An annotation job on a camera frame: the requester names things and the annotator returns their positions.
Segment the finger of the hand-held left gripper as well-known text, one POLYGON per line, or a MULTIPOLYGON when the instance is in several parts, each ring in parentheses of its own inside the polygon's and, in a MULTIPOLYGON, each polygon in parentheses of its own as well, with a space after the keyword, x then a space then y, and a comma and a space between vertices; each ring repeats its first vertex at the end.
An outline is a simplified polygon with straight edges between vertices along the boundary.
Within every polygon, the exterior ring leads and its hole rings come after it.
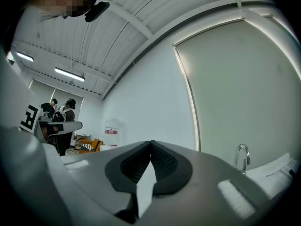
POLYGON ((67 134, 82 129, 82 122, 47 122, 47 126, 53 130, 53 134, 67 134))

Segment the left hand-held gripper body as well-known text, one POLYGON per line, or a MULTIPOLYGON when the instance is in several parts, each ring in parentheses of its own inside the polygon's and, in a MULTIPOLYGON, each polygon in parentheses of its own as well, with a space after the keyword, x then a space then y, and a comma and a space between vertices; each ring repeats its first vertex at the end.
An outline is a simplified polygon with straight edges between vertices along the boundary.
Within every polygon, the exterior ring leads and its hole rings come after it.
POLYGON ((29 105, 19 124, 19 131, 33 134, 37 138, 48 138, 47 123, 51 122, 50 113, 41 107, 29 105))

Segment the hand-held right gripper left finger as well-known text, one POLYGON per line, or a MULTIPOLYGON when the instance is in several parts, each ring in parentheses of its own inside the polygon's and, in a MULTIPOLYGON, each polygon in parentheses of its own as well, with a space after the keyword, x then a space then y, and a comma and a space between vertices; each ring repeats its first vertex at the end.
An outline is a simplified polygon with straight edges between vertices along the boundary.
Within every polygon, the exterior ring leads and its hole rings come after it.
POLYGON ((136 184, 150 158, 150 142, 138 142, 103 152, 60 157, 43 144, 50 178, 56 188, 62 215, 54 226, 151 226, 150 211, 138 217, 136 184))

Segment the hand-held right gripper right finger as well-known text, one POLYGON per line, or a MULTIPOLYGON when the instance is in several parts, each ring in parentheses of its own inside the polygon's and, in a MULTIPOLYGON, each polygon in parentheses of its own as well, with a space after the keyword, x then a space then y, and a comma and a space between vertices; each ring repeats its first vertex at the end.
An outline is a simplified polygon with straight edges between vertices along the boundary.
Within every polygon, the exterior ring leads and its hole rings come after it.
POLYGON ((240 226, 251 223, 231 208, 218 188, 229 181, 256 210, 269 197, 225 161, 185 147, 151 141, 156 184, 138 226, 240 226))

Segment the white vanity sink cabinet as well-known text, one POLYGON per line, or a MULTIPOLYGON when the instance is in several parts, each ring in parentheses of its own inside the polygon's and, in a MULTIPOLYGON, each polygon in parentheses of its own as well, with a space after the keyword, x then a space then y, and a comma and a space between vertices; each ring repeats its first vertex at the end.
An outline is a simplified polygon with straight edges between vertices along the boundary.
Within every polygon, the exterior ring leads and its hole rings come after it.
POLYGON ((273 198, 291 185, 293 177, 289 171, 296 173, 300 166, 300 161, 286 153, 272 162, 247 170, 246 176, 261 187, 269 198, 273 198))

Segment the orange sofa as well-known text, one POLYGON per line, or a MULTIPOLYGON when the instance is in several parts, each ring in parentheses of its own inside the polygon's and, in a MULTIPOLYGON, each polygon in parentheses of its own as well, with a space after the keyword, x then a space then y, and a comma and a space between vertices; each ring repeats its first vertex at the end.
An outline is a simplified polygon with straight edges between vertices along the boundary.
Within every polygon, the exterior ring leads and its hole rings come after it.
POLYGON ((79 150, 79 154, 99 152, 100 149, 101 149, 101 146, 104 145, 103 141, 100 141, 99 139, 94 139, 93 141, 83 140, 82 144, 91 144, 92 147, 93 147, 93 151, 81 151, 81 150, 79 150))

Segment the person's grey t-shirt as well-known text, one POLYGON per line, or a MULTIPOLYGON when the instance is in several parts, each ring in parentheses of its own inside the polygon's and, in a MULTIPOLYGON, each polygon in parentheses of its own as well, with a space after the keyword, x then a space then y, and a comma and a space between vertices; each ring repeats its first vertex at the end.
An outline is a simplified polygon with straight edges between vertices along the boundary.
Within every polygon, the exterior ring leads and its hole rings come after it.
POLYGON ((17 64, 12 65, 8 59, 23 12, 23 9, 17 10, 0 21, 0 25, 4 25, 4 30, 0 31, 0 128, 18 128, 27 107, 39 107, 34 93, 17 71, 17 64))

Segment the ceiling tube light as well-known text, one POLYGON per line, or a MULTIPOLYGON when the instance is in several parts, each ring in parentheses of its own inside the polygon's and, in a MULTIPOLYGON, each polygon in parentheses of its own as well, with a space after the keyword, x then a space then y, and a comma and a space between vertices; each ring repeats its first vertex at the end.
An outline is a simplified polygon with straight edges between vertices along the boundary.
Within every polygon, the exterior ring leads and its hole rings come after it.
POLYGON ((55 67, 55 72, 56 72, 56 73, 59 73, 59 74, 62 74, 62 75, 64 75, 64 76, 67 76, 67 77, 70 77, 70 78, 79 80, 79 81, 81 81, 81 82, 84 82, 84 81, 85 81, 85 78, 84 78, 84 77, 78 76, 78 75, 73 74, 73 73, 70 73, 70 72, 68 72, 68 71, 66 71, 66 70, 59 69, 59 68, 57 68, 57 67, 55 67))
POLYGON ((18 51, 16 54, 17 54, 19 57, 23 58, 23 59, 26 59, 26 60, 28 60, 28 61, 34 62, 34 58, 31 57, 31 56, 29 56, 29 55, 26 55, 26 54, 21 53, 21 52, 19 52, 19 51, 18 51))

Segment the grey roller blind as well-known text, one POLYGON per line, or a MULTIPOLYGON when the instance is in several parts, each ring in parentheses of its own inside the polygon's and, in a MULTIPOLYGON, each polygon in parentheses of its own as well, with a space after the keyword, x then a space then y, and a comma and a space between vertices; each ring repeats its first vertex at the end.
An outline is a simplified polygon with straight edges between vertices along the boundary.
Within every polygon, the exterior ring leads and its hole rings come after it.
POLYGON ((301 151, 301 81, 283 52, 245 21, 176 46, 197 110, 201 149, 301 151))

